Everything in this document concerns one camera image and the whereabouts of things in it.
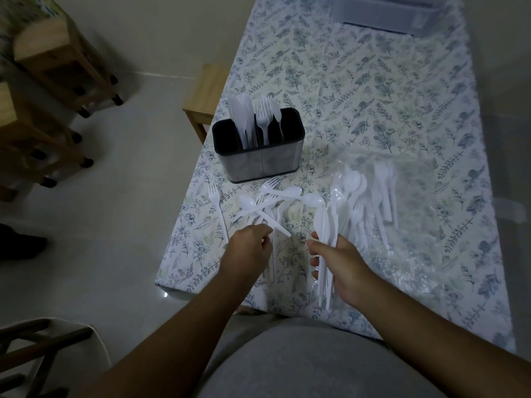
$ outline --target plastic container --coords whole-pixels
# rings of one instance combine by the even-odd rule
[[[391,32],[428,36],[446,0],[335,0],[332,18]]]
[[[263,134],[254,123],[258,135],[258,147],[242,149],[234,122],[230,119],[217,121],[212,127],[214,150],[232,183],[242,183],[295,172],[301,161],[304,143],[304,127],[301,115],[293,108],[281,109],[282,133],[276,120],[268,127],[269,145],[263,145]]]

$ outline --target forearm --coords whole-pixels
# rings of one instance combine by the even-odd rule
[[[356,307],[384,341],[452,396],[529,396],[531,365],[438,316],[381,278],[360,286]]]
[[[251,286],[216,275],[190,303],[103,374],[83,397],[188,396]]]

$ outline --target floral tablecloth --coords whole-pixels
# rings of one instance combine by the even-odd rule
[[[480,107],[461,0],[449,0],[436,34],[417,39],[334,23],[332,0],[256,0],[214,122],[227,117],[227,94],[272,94],[296,108],[306,138],[301,166],[282,181],[326,194],[328,158],[337,146],[435,158],[444,302],[441,315],[514,351]],[[225,221],[239,193],[261,182],[228,181],[209,133],[156,284],[198,293],[216,273],[225,243],[208,182],[222,190]],[[229,236],[245,226],[230,225]],[[279,244],[275,281],[258,279],[244,304],[379,337],[354,309],[321,310],[311,293],[308,250],[313,210],[294,204]]]

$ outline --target clear plastic bag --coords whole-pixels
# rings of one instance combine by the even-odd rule
[[[330,162],[333,162],[329,167],[332,174],[330,192],[338,201],[339,233],[355,244],[375,273],[422,304],[440,312],[443,293],[442,250],[433,194],[433,160],[344,148],[338,151]],[[398,212],[398,226],[395,226],[393,212],[392,222],[383,221],[384,235],[375,220],[376,207],[372,200],[375,162],[385,162],[389,167],[393,167],[397,177],[395,207]],[[364,174],[367,180],[366,191],[357,199],[362,200],[361,205],[364,206],[363,225],[355,227],[354,230],[348,219],[350,210],[346,203],[352,194],[345,187],[348,176],[353,171]],[[378,210],[383,217],[382,205],[379,204]],[[346,304],[338,295],[332,294],[330,307],[343,309]]]

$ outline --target cutlery holder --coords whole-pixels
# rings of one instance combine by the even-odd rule
[[[281,112],[284,141],[274,120],[268,127],[269,145],[263,145],[262,130],[256,125],[255,117],[259,145],[256,148],[242,149],[232,120],[220,120],[212,126],[214,150],[230,182],[258,180],[298,169],[305,136],[301,115],[293,108],[281,109]]]

